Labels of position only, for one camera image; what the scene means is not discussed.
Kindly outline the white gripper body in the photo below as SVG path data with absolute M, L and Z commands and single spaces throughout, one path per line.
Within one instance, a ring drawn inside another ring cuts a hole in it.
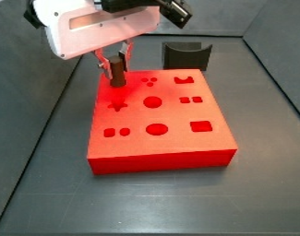
M 64 60 L 152 32 L 160 23 L 160 8 L 139 6 L 108 13 L 93 0 L 36 0 L 54 54 Z

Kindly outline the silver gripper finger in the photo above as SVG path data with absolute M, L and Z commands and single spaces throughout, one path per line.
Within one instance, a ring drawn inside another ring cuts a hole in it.
M 104 50 L 97 49 L 94 54 L 100 60 L 98 67 L 104 70 L 105 76 L 108 79 L 113 79 L 112 66 L 108 58 L 104 56 Z
M 118 58 L 121 59 L 122 70 L 125 72 L 128 72 L 130 68 L 133 48 L 134 43 L 132 41 L 122 42 L 121 49 L 118 51 Z

